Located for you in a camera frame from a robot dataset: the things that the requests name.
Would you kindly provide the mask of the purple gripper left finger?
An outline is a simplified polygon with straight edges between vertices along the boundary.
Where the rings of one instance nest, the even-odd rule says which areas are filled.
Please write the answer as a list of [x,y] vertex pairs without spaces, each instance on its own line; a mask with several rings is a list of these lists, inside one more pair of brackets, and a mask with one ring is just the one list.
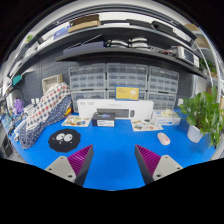
[[83,186],[93,155],[93,146],[89,145],[68,157],[59,156],[46,168],[46,171]]

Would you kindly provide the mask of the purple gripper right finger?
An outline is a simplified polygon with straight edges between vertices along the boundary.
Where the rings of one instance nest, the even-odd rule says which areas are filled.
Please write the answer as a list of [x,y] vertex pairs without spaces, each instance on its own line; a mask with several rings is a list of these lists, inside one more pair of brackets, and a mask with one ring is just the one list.
[[159,156],[140,145],[135,145],[135,157],[145,184],[150,184],[182,169],[182,166],[169,155]]

